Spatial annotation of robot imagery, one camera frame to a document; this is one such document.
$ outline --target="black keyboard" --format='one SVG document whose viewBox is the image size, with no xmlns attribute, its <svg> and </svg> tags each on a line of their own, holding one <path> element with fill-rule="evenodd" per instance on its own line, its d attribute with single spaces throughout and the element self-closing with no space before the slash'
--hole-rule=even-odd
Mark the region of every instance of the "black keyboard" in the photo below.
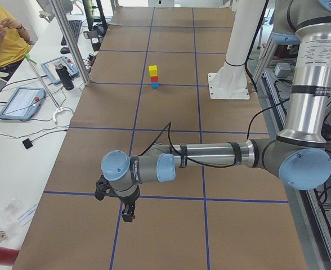
<svg viewBox="0 0 331 270">
<path fill-rule="evenodd" d="M 80 29 L 82 28 L 82 21 L 81 20 L 70 20 L 68 21 L 70 28 L 73 32 L 75 41 L 78 42 L 79 34 L 80 34 Z M 62 46 L 66 45 L 65 38 L 63 37 L 61 43 Z"/>
</svg>

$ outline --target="white table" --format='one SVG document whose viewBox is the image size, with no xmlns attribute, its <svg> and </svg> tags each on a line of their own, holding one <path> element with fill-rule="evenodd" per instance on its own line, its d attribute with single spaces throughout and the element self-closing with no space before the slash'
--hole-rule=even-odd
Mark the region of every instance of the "white table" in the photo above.
<svg viewBox="0 0 331 270">
<path fill-rule="evenodd" d="M 74 15 L 70 16 L 68 19 L 84 20 L 84 17 Z M 92 53 L 93 49 L 91 42 L 84 38 L 82 31 L 79 36 L 78 47 L 82 57 L 87 59 L 88 54 Z M 61 31 L 56 19 L 54 19 L 52 23 L 50 23 L 47 30 L 40 36 L 38 42 L 30 52 L 31 58 L 38 63 L 37 69 L 40 74 L 44 74 L 40 67 L 41 63 L 61 56 L 61 38 Z M 36 77 L 34 71 L 26 61 L 23 61 L 9 83 L 33 77 Z M 45 79 L 45 82 L 49 84 L 50 80 Z M 29 87 L 42 88 L 42 85 L 38 79 L 23 83 L 16 83 L 10 85 L 9 87 L 5 87 L 5 90 L 0 93 L 0 101 L 7 101 L 16 87 L 24 85 Z M 74 85 L 75 87 L 73 90 L 64 90 L 66 101 L 63 104 L 63 106 L 71 107 L 73 110 L 75 110 L 79 98 L 82 94 L 81 89 L 83 89 L 83 82 L 80 77 L 75 78 Z M 62 84 L 52 84 L 49 86 L 49 89 L 52 92 L 55 92 L 61 86 Z M 61 91 L 55 94 L 55 99 L 59 104 L 62 103 L 64 98 L 65 97 Z M 54 111 L 55 106 L 51 99 L 48 97 L 44 100 L 39 111 L 32 118 L 50 119 L 52 118 Z M 68 125 L 71 117 L 72 114 L 70 112 L 63 112 L 58 114 L 58 126 L 62 127 Z M 52 120 L 28 122 L 0 120 L 0 133 L 18 137 L 37 132 L 41 129 L 50 129 L 55 126 L 56 125 Z M 65 132 L 57 132 L 54 134 L 46 135 L 39 140 L 36 140 L 33 143 L 34 146 L 28 150 L 25 149 L 22 141 L 26 138 L 30 138 L 32 140 L 44 133 L 46 132 L 38 133 L 36 135 L 21 139 L 13 139 L 0 136 L 0 208 L 6 205 L 11 198 L 16 197 L 24 204 L 24 208 L 22 211 L 20 211 L 20 214 L 22 214 L 31 206 L 39 202 L 65 137 Z M 17 225 L 16 222 L 7 224 L 2 221 L 0 216 L 0 230 L 5 230 L 8 234 L 8 239 L 5 239 L 3 242 L 1 242 L 0 246 L 5 248 L 20 249 L 28 231 L 29 225 L 30 222 L 23 227 Z M 0 269 L 11 269 L 11 267 L 0 266 Z"/>
</svg>

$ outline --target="toy block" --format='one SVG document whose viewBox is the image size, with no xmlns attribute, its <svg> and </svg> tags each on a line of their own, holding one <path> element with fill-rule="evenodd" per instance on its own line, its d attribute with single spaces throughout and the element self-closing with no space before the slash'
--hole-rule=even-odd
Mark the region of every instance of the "toy block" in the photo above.
<svg viewBox="0 0 331 270">
<path fill-rule="evenodd" d="M 159 83 L 152 83 L 152 88 L 158 88 L 159 87 Z"/>
<path fill-rule="evenodd" d="M 150 81 L 151 81 L 152 83 L 157 83 L 157 82 L 158 82 L 158 76 L 150 77 Z"/>
<path fill-rule="evenodd" d="M 148 66 L 149 69 L 149 76 L 155 77 L 158 76 L 158 68 L 156 65 Z"/>
</svg>

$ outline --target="yellow block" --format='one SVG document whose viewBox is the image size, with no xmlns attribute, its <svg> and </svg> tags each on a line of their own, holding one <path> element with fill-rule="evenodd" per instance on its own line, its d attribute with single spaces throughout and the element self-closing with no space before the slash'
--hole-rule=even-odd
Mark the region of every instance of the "yellow block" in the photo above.
<svg viewBox="0 0 331 270">
<path fill-rule="evenodd" d="M 149 76 L 150 77 L 158 76 L 158 68 L 157 68 L 156 65 L 148 66 L 148 69 L 149 69 Z"/>
</svg>

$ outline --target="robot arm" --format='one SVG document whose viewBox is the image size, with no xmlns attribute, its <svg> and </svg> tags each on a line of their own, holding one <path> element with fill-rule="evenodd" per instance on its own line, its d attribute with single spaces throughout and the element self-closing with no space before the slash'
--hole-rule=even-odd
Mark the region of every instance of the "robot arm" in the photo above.
<svg viewBox="0 0 331 270">
<path fill-rule="evenodd" d="M 174 180 L 176 166 L 244 164 L 266 169 L 299 190 L 323 184 L 331 174 L 320 134 L 331 87 L 331 1 L 278 0 L 274 24 L 275 32 L 295 33 L 301 42 L 285 128 L 276 140 L 153 145 L 145 155 L 133 157 L 112 151 L 102 160 L 104 175 L 96 183 L 96 198 L 118 197 L 125 204 L 124 221 L 132 222 L 139 185 Z"/>
</svg>

